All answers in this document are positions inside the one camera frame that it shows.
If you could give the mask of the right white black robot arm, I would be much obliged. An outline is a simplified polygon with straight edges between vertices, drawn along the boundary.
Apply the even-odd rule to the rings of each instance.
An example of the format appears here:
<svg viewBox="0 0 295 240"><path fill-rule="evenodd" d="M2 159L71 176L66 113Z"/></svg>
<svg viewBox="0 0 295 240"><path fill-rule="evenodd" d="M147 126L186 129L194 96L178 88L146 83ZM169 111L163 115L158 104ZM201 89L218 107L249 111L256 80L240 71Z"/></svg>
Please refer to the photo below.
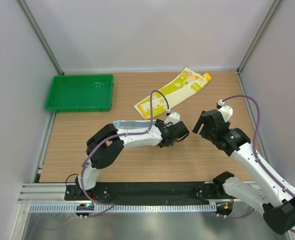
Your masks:
<svg viewBox="0 0 295 240"><path fill-rule="evenodd" d="M228 106L202 111L192 131L241 164L260 188L226 171L214 178L212 191L218 198L229 195L243 201L260 213L275 233L283 235L295 226L295 187L269 165L241 129L230 128L232 114Z"/></svg>

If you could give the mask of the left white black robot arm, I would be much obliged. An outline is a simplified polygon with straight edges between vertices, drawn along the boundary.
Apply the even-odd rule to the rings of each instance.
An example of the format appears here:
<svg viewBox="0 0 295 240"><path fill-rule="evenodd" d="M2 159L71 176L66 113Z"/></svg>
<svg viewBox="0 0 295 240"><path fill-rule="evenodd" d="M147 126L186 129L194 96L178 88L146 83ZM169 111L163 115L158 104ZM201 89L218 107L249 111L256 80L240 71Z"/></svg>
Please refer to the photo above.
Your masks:
<svg viewBox="0 0 295 240"><path fill-rule="evenodd" d="M190 134L181 120L118 120L105 125L87 142L87 157L75 180L74 196L88 200L101 171L114 163L123 150L152 146L171 147Z"/></svg>

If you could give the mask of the polka dot striped towel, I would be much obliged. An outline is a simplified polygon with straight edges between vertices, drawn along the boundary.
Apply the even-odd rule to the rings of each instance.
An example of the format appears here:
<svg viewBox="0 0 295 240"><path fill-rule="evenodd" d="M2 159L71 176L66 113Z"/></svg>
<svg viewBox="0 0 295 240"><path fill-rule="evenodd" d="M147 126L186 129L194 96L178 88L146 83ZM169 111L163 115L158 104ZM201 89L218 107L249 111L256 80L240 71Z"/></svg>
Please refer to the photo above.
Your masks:
<svg viewBox="0 0 295 240"><path fill-rule="evenodd" d="M150 120L115 120L112 122L118 130L134 130L135 133L145 132L151 124Z"/></svg>

